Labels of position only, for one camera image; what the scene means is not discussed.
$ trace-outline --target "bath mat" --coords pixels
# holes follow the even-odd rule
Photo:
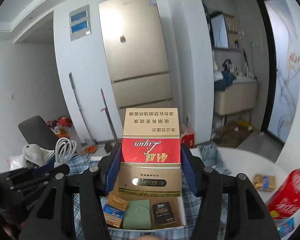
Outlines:
[[[215,136],[212,141],[218,146],[236,148],[246,138],[253,133],[253,129],[248,130],[248,123],[246,121],[229,121],[223,127],[216,129]]]

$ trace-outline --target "green cloth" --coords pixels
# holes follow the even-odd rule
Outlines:
[[[151,229],[150,200],[128,201],[122,227],[134,230]]]

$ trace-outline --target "white cable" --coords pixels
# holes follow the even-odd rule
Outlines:
[[[75,153],[77,143],[75,141],[71,141],[68,138],[60,138],[57,141],[55,148],[56,162],[55,167],[61,164],[67,164],[68,161]]]

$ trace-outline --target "blue plaid shirt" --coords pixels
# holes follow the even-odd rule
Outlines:
[[[201,152],[201,158],[204,160],[206,166],[213,167],[219,173],[230,174],[230,171],[225,168],[223,161],[218,153],[215,145],[203,145],[199,147]],[[74,156],[68,163],[70,166],[69,176],[79,174],[88,169],[90,166],[98,165],[98,161],[86,161],[82,156]],[[186,225],[179,228],[163,229],[155,232],[148,232],[143,230],[142,232],[129,231],[123,229],[109,228],[111,239],[114,240],[133,240],[138,236],[142,235],[156,235],[162,240],[183,240],[189,239],[192,234],[192,230],[197,219],[199,212],[201,198],[195,197],[190,192],[185,177],[182,176],[182,198],[185,208]],[[223,195],[224,203],[221,211],[220,229],[218,240],[223,240],[225,236],[225,226],[227,217],[227,195]],[[80,198],[79,194],[74,195],[74,218],[75,218],[75,231],[77,240],[84,240],[82,225],[81,225],[81,214],[80,214]]]

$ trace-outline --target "refrigerator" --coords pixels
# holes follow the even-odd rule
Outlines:
[[[106,61],[122,124],[127,107],[172,107],[156,0],[99,3]]]

